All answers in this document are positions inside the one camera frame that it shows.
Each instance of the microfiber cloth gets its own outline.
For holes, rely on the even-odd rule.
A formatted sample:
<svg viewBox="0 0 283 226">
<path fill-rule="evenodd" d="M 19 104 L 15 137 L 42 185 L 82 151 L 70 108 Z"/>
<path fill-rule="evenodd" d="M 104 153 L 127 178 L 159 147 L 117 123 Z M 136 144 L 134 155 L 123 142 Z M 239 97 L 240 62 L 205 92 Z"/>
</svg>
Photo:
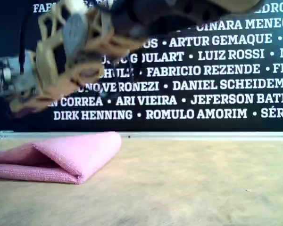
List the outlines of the microfiber cloth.
<svg viewBox="0 0 283 226">
<path fill-rule="evenodd" d="M 121 147 L 116 132 L 58 137 L 0 151 L 0 178 L 82 184 Z"/>
</svg>

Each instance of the gray plastic part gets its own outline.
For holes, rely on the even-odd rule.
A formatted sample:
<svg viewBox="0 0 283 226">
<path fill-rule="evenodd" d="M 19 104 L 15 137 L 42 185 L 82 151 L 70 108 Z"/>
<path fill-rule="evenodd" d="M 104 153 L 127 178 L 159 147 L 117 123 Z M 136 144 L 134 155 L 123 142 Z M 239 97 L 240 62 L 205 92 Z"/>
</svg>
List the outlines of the gray plastic part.
<svg viewBox="0 0 283 226">
<path fill-rule="evenodd" d="M 10 79 L 4 78 L 3 69 L 10 69 Z M 30 54 L 25 52 L 24 74 L 20 74 L 19 59 L 14 57 L 0 57 L 0 97 L 25 92 L 37 87 L 37 75 L 33 71 Z"/>
<path fill-rule="evenodd" d="M 63 27 L 64 50 L 68 59 L 74 59 L 85 46 L 89 24 L 84 14 L 73 14 Z"/>
</svg>

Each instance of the table surface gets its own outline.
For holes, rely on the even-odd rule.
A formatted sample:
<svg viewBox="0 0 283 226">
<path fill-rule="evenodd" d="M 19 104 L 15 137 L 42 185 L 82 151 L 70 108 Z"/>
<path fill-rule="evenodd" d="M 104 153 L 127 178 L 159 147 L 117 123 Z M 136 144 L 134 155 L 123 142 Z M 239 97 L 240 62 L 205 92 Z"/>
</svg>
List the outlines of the table surface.
<svg viewBox="0 0 283 226">
<path fill-rule="evenodd" d="M 0 226 L 242 225 L 283 226 L 283 142 L 124 140 L 83 185 L 0 180 Z"/>
</svg>

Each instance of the black banner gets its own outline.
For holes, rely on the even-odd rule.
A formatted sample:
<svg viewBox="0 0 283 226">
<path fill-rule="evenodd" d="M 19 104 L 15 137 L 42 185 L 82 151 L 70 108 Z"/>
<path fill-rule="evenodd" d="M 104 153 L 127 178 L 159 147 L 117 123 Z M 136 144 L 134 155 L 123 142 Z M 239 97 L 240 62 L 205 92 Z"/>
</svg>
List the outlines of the black banner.
<svg viewBox="0 0 283 226">
<path fill-rule="evenodd" d="M 22 16 L 30 1 L 0 1 L 0 57 L 18 54 Z M 34 4 L 26 48 L 40 38 Z M 131 61 L 137 62 L 133 53 Z M 283 131 L 283 0 L 258 12 L 191 27 L 144 46 L 138 82 L 126 58 L 117 68 L 120 94 L 96 97 L 98 84 L 38 114 L 9 118 L 0 99 L 0 130 L 14 131 Z M 101 81 L 116 93 L 111 64 Z"/>
</svg>

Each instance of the white metal strip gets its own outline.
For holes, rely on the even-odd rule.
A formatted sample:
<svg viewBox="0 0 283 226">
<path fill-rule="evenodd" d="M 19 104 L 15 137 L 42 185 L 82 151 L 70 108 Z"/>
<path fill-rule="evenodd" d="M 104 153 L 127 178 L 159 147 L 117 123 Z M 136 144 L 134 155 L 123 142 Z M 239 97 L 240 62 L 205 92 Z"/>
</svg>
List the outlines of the white metal strip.
<svg viewBox="0 0 283 226">
<path fill-rule="evenodd" d="M 0 132 L 0 139 L 46 139 L 94 134 L 88 132 L 17 133 Z M 283 132 L 120 132 L 122 138 L 168 140 L 283 140 Z"/>
</svg>

